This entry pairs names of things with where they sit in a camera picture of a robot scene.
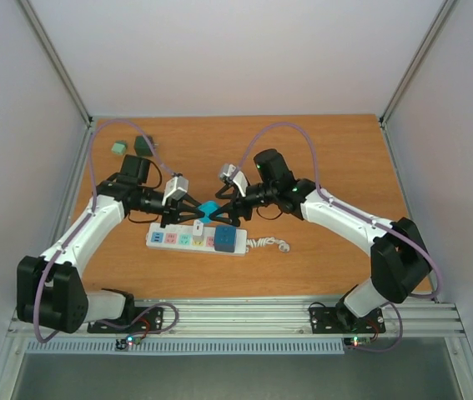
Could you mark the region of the light blue plug adapter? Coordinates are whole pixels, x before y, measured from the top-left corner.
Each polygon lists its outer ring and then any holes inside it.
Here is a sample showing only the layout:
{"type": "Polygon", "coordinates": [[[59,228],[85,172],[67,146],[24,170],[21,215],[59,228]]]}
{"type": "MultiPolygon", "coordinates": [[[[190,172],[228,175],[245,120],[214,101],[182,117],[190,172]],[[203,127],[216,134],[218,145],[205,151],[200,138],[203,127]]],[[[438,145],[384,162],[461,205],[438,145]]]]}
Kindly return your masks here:
{"type": "Polygon", "coordinates": [[[209,216],[219,209],[219,205],[215,201],[207,201],[198,206],[198,210],[201,211],[204,215],[199,219],[200,222],[204,224],[209,224],[212,220],[209,216]]]}

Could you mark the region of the dark blue cube adapter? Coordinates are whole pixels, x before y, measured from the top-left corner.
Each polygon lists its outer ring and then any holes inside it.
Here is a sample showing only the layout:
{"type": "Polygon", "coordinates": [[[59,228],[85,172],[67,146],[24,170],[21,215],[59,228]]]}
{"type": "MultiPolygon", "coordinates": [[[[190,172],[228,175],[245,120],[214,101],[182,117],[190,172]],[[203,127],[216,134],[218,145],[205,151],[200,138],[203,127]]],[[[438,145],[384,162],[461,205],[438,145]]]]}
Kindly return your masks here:
{"type": "Polygon", "coordinates": [[[214,250],[233,253],[236,247],[236,227],[219,225],[214,230],[214,250]]]}

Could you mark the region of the white multi-socket power strip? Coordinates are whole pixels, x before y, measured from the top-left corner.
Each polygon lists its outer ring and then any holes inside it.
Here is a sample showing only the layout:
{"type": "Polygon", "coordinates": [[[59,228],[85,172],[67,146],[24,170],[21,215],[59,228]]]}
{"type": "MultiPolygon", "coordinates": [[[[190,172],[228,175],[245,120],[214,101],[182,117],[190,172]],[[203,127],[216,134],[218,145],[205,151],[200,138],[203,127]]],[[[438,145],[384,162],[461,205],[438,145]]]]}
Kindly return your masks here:
{"type": "Polygon", "coordinates": [[[160,227],[158,222],[150,224],[145,236],[148,248],[189,253],[212,253],[222,255],[244,256],[246,254],[247,231],[237,228],[235,234],[235,249],[233,252],[218,251],[214,248],[214,226],[204,227],[204,240],[195,242],[193,227],[188,225],[168,225],[160,227]]]}

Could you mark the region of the white USB charger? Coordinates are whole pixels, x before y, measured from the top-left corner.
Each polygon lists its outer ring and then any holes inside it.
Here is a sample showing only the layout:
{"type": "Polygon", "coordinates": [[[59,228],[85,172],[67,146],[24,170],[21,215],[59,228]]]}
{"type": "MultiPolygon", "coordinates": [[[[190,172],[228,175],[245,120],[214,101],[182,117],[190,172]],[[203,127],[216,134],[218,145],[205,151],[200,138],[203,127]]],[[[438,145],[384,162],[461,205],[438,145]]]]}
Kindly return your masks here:
{"type": "Polygon", "coordinates": [[[192,239],[194,242],[201,243],[204,240],[204,223],[195,220],[192,226],[192,239]]]}

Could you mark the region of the dark green cube adapter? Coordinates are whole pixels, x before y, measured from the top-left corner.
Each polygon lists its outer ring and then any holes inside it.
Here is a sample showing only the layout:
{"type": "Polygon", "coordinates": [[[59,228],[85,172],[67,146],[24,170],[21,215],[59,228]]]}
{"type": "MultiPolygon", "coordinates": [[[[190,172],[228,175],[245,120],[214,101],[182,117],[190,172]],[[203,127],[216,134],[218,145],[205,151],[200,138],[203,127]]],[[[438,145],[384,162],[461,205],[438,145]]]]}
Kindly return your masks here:
{"type": "Polygon", "coordinates": [[[133,149],[138,157],[152,157],[155,148],[156,144],[151,136],[144,137],[143,135],[138,135],[134,140],[133,149]]]}

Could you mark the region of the light green plug adapter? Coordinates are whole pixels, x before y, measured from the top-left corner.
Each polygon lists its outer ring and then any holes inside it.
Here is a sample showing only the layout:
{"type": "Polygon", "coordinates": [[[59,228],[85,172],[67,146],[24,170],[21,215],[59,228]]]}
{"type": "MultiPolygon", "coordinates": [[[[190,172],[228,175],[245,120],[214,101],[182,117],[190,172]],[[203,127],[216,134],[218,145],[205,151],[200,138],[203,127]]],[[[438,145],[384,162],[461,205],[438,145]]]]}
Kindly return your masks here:
{"type": "Polygon", "coordinates": [[[124,140],[115,141],[111,147],[111,153],[117,156],[123,156],[128,151],[128,143],[124,140]]]}

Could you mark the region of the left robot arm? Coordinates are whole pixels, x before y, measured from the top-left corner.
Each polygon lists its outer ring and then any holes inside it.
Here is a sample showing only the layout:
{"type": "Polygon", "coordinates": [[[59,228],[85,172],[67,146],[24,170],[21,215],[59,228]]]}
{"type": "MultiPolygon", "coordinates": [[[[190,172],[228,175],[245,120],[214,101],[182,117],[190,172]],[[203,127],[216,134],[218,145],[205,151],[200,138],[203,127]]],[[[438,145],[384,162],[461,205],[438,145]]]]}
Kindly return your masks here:
{"type": "Polygon", "coordinates": [[[104,239],[132,211],[154,214],[161,225],[200,219],[199,202],[188,194],[188,182],[173,177],[165,191],[147,186],[153,162],[127,155],[121,169],[94,188],[94,196],[78,219],[50,248],[26,256],[17,267],[18,319],[33,325],[36,339],[75,333],[85,323],[103,323],[119,332],[132,329],[138,317],[133,294],[118,289],[87,292],[82,275],[104,239]]]}

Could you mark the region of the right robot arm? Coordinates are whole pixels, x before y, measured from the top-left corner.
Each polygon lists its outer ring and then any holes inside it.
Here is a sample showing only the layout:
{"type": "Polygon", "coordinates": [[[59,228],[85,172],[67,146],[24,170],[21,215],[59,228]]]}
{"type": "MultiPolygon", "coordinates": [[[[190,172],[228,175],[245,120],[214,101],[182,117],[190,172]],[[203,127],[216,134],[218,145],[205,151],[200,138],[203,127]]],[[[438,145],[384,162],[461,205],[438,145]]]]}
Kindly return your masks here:
{"type": "Polygon", "coordinates": [[[402,303],[432,272],[428,252],[414,222],[376,217],[329,194],[316,182],[296,178],[284,157],[267,149],[254,157],[261,181],[249,183],[233,164],[222,166],[217,192],[225,205],[210,219],[238,227],[254,210],[274,204],[282,213],[329,229],[370,257],[370,276],[335,305],[333,317],[346,332],[365,323],[386,303],[402,303]]]}

